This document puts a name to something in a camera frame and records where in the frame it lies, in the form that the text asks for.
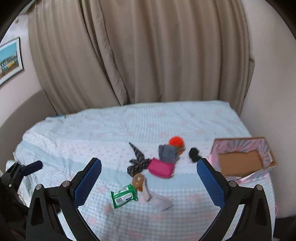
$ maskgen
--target green wet wipes package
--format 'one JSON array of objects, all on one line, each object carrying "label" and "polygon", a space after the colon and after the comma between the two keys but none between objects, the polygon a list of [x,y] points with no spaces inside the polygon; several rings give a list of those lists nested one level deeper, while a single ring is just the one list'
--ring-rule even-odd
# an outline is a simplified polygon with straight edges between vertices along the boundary
[{"label": "green wet wipes package", "polygon": [[130,184],[122,188],[119,192],[111,192],[114,208],[118,208],[128,203],[130,200],[138,201],[137,190]]}]

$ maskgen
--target painting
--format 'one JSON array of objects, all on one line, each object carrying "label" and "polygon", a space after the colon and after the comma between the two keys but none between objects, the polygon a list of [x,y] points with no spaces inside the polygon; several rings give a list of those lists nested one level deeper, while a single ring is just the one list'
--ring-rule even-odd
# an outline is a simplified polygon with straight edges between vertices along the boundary
[{"label": "painting", "polygon": [[20,38],[0,46],[0,85],[23,70]]}]

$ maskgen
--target magenta bag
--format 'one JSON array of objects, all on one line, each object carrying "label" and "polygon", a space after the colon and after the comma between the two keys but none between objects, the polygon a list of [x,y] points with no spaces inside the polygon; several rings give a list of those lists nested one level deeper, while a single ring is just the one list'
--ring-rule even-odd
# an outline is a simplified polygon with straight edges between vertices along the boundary
[{"label": "magenta bag", "polygon": [[153,157],[148,170],[151,174],[161,178],[171,178],[175,169],[174,163],[165,163]]}]

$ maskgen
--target bed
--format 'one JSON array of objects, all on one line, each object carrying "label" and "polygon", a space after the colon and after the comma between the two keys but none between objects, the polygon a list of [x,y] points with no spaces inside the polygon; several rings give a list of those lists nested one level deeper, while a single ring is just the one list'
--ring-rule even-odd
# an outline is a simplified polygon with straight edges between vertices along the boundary
[{"label": "bed", "polygon": [[[142,172],[149,190],[171,198],[173,207],[159,212],[139,194],[138,202],[114,209],[110,192],[131,183],[126,169],[135,156],[128,142],[146,157],[157,157],[158,145],[167,143],[174,135],[183,137],[186,146],[174,176],[164,180],[147,170]],[[13,153],[22,164],[36,160],[44,164],[42,170],[24,178],[19,194],[29,205],[38,183],[45,187],[60,185],[97,157],[102,162],[102,173],[79,211],[101,241],[198,240],[219,208],[212,203],[188,152],[197,147],[201,156],[207,157],[215,138],[249,136],[236,112],[222,101],[134,104],[48,117],[25,132]],[[256,184],[264,187],[274,228],[275,201],[270,176],[243,186]],[[242,208],[224,239],[232,235]],[[62,213],[59,218],[67,236],[75,240]]]}]

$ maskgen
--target silver bolt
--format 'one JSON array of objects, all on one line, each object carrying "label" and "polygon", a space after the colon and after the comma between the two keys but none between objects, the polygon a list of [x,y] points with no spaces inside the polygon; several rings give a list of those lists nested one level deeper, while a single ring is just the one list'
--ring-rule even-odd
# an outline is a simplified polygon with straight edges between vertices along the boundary
[{"label": "silver bolt", "polygon": [[261,191],[263,189],[263,187],[261,185],[256,185],[256,188]]},{"label": "silver bolt", "polygon": [[63,183],[62,183],[62,186],[65,188],[65,187],[67,187],[67,186],[69,186],[70,185],[70,182],[69,181],[64,181]]},{"label": "silver bolt", "polygon": [[36,185],[36,187],[35,187],[36,190],[40,190],[41,188],[42,188],[42,184],[38,184],[38,185]]},{"label": "silver bolt", "polygon": [[231,187],[235,187],[237,185],[237,183],[235,182],[235,181],[230,181],[229,182],[229,186],[231,186]]}]

